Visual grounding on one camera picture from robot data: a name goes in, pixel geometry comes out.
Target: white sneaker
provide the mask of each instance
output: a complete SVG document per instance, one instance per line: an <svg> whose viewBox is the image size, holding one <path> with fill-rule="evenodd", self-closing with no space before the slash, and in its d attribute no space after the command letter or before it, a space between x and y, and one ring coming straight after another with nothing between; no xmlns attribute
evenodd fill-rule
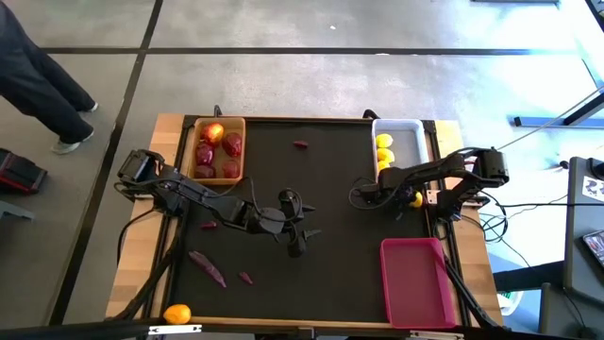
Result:
<svg viewBox="0 0 604 340"><path fill-rule="evenodd" d="M94 106L92 107L92 109L84 110L84 111L81 111L80 113L93 113L96 111L96 109L98 109L98 103L94 102Z"/></svg>
<svg viewBox="0 0 604 340"><path fill-rule="evenodd" d="M54 144L50 150L54 153L56 153L57 155L65 155L68 154L74 150L76 150L79 145L81 145L83 142L88 141L89 139L91 139L91 137L93 136L94 131L91 132L91 135L84 138L84 140L82 142L77 142L77 143L73 143L73 144L67 144L64 143L62 141L58 141L56 144Z"/></svg>

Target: black table surface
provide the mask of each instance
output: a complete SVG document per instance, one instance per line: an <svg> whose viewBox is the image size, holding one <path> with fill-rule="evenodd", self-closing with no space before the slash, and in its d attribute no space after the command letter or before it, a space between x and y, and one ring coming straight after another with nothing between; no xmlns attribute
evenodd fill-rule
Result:
<svg viewBox="0 0 604 340"><path fill-rule="evenodd" d="M582 194L583 178L593 178L587 161L570 160L568 203L602 203ZM604 303L604 269L583 243L582 236L604 230L604 207L568 207L563 284L569 290Z"/></svg>
<svg viewBox="0 0 604 340"><path fill-rule="evenodd" d="M539 333L564 337L578 338L581 322L577 310L568 298L581 312L585 326L595 329L604 335L604 305L581 297L574 293L567 293L560 288L555 288L549 283L544 283L541 288L541 310L539 313Z"/></svg>
<svg viewBox="0 0 604 340"><path fill-rule="evenodd" d="M293 141L304 140L300 150ZM299 224L323 232L308 252L291 259L286 244L234 229L201 230L211 220L192 207L182 228L184 250L172 277L170 304L185 303L195 316L388 322L379 247L386 238L427 237L423 211L359 211L347 195L359 176L372 178L371 124L248 122L244 174L253 178L259 205L278 207L277 193L292 188L316 208ZM249 198L248 183L235 195ZM220 287L187 256L197 250L222 272ZM240 280L246 272L255 284Z"/></svg>

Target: person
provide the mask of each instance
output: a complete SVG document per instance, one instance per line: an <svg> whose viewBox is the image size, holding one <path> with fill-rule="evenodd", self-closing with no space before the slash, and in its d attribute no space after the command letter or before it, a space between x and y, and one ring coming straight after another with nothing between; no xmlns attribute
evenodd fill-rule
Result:
<svg viewBox="0 0 604 340"><path fill-rule="evenodd" d="M78 113L93 112L98 104L27 37L1 0L0 95L58 134L59 140L51 147L57 154L76 150L94 134Z"/></svg>

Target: orange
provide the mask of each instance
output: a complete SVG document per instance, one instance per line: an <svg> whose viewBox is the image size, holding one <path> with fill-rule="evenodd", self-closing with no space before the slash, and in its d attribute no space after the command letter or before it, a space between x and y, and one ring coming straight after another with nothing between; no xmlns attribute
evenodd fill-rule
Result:
<svg viewBox="0 0 604 340"><path fill-rule="evenodd" d="M184 325L191 320L191 309L184 304L172 305L163 313L163 318L170 325Z"/></svg>

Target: gray floor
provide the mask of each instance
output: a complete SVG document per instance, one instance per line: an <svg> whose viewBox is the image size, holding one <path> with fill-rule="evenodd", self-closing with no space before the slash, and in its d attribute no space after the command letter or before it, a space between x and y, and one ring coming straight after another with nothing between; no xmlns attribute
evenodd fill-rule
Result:
<svg viewBox="0 0 604 340"><path fill-rule="evenodd" d="M41 46L138 47L154 4L152 0L6 2ZM568 25L564 13L552 5L469 0L165 0L152 46L573 50L574 30ZM50 132L6 102L0 103L5 112L0 116L1 145L51 174L41 194L10 199L33 210L37 221L11 221L0 228L4 278L0 299L3 307L9 307L0 310L2 328L39 325L47 317L135 56L56 58L89 89L102 110L87 118L96 128L94 139L73 155L58 158L47 151L55 138ZM130 149L149 144L160 112L203 114L220 104L225 114L233 115L358 117L372 108L388 118L458 120L467 145L501 146L527 131L512 128L510 116L519 112L553 116L594 89L579 55L150 55L111 173L117 172ZM517 201L524 181L520 178L526 173L539 180L540 169L552 162L603 144L601 131L539 132L509 149L513 182L500 194ZM117 236L131 210L131 204L113 192L114 180L109 178L66 322L104 316ZM564 185L557 180L549 186L561 191ZM545 191L543 197L554 198L554 194ZM551 229L560 233L563 224ZM502 249L494 252L510 256Z"/></svg>

